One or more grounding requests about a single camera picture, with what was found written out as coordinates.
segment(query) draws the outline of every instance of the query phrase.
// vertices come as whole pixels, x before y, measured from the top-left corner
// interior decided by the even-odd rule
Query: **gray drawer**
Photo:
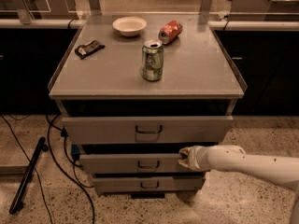
[[[75,144],[221,142],[231,116],[64,118]]]
[[[178,154],[91,154],[80,162],[91,174],[192,172],[178,164]]]
[[[159,177],[104,177],[93,179],[95,191],[115,192],[153,192],[199,190],[203,186],[203,177],[195,176],[159,176]]]

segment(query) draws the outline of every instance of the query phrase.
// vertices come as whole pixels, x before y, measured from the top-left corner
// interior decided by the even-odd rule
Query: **white bowl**
[[[115,20],[112,26],[123,36],[136,36],[147,26],[147,22],[138,17],[123,17]]]

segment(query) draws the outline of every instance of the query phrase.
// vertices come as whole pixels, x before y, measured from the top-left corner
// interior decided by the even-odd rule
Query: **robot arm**
[[[299,223],[298,158],[248,155],[238,146],[185,147],[179,155],[178,163],[194,171],[240,172],[297,190],[291,223]]]

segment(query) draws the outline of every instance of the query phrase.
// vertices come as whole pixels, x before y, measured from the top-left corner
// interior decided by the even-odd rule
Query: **floor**
[[[45,116],[32,115],[23,120],[4,117],[31,157],[39,137],[47,137],[49,124]],[[55,125],[62,127],[61,117]],[[28,161],[1,118],[0,127],[0,166],[27,165]],[[298,131],[298,117],[236,116],[221,145],[239,145],[249,154],[299,157]],[[73,176],[60,134],[54,128],[50,130],[50,145],[57,161]],[[49,152],[41,153],[36,169],[53,223],[92,223],[92,209],[86,196],[60,172]],[[84,171],[77,168],[76,173],[82,183],[89,185]],[[19,184],[18,179],[0,179],[0,223],[50,223],[36,175],[27,187],[23,209],[15,215],[8,212]],[[132,199],[125,194],[98,196],[93,189],[87,191],[95,207],[95,223],[283,224],[289,223],[294,197],[292,191],[262,180],[217,171],[207,174],[207,181],[197,194],[166,193],[163,199]]]

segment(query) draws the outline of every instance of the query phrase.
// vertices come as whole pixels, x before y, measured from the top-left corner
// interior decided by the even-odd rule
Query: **black cabinet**
[[[237,115],[299,115],[299,33],[216,31],[248,84]]]
[[[76,29],[0,29],[0,113],[59,112],[48,83]]]

